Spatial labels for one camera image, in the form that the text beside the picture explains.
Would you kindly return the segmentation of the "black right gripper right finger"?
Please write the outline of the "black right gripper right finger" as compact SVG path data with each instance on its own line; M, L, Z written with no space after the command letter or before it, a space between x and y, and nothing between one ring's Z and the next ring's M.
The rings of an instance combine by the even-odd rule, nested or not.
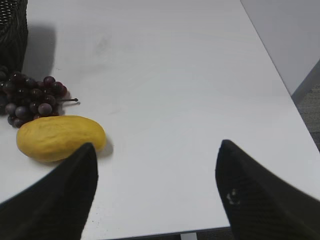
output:
M221 142L215 181L236 240L318 240L320 202L267 170L231 140Z

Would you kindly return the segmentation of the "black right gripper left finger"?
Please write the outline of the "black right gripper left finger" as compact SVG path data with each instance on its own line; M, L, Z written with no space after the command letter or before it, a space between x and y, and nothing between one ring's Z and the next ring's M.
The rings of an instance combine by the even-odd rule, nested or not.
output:
M0 204L0 238L81 239L97 185L96 151L85 143L41 180Z

